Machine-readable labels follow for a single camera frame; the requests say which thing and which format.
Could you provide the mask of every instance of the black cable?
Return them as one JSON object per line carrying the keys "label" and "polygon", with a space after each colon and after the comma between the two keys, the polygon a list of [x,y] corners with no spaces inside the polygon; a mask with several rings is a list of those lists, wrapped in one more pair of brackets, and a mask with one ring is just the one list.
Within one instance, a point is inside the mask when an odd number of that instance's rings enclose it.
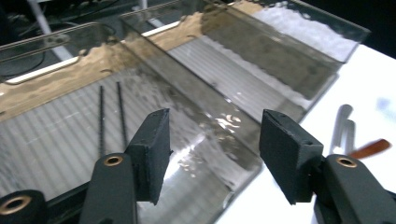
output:
{"label": "black cable", "polygon": [[1,77],[18,77],[18,76],[21,76],[21,75],[23,75],[25,73],[31,72],[32,70],[36,69],[38,66],[40,66],[44,62],[45,58],[46,58],[46,52],[43,52],[40,62],[38,62],[38,64],[34,65],[33,67],[27,69],[26,71],[19,72],[19,73],[16,73],[16,74],[7,74],[7,75],[0,75],[0,76]]}

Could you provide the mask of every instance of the white table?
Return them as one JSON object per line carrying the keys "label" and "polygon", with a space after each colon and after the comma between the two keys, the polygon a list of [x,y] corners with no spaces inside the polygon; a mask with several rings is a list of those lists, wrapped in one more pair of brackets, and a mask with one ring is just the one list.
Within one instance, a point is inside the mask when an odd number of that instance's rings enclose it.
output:
{"label": "white table", "polygon": [[[329,153],[332,129],[340,105],[352,105],[349,117],[356,122],[355,147],[384,138],[390,149],[361,160],[381,185],[396,192],[396,60],[360,45],[340,77],[301,122]],[[311,203],[291,206],[268,169],[233,201],[217,224],[228,223],[316,223]]]}

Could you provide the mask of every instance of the metal rod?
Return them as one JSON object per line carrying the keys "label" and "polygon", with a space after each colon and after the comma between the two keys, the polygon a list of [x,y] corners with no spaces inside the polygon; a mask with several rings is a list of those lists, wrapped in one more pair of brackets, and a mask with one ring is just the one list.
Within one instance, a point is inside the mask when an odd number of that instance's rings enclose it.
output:
{"label": "metal rod", "polygon": [[105,89],[99,88],[99,157],[105,156]]}
{"label": "metal rod", "polygon": [[121,84],[117,82],[117,91],[119,94],[119,106],[120,106],[120,122],[121,122],[121,129],[122,129],[122,143],[123,143],[123,149],[124,151],[127,146],[128,146],[128,139],[127,139],[127,130],[125,126],[125,116],[124,116],[124,109],[123,109],[123,100],[122,100],[122,88]]}

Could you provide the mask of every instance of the orange handle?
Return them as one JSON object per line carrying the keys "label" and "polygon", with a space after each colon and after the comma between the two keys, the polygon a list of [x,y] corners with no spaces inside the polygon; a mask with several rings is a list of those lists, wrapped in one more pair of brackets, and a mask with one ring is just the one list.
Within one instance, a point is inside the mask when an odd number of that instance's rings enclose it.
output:
{"label": "orange handle", "polygon": [[390,142],[385,139],[380,139],[367,146],[364,146],[356,151],[351,152],[348,156],[355,159],[363,159],[374,154],[384,151],[390,147]]}

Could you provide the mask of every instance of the brass grommet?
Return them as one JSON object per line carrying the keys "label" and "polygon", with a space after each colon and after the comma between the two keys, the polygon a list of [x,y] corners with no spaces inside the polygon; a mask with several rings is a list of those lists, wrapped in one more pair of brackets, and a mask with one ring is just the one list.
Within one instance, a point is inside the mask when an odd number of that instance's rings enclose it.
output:
{"label": "brass grommet", "polygon": [[345,167],[349,167],[349,168],[355,168],[358,166],[358,164],[348,158],[345,157],[338,157],[337,158],[337,162]]}
{"label": "brass grommet", "polygon": [[106,166],[115,166],[122,162],[123,158],[121,156],[112,156],[105,159],[104,164]]}
{"label": "brass grommet", "polygon": [[0,206],[0,215],[6,216],[16,213],[26,207],[30,201],[32,201],[32,198],[28,195],[21,195],[8,199]]}

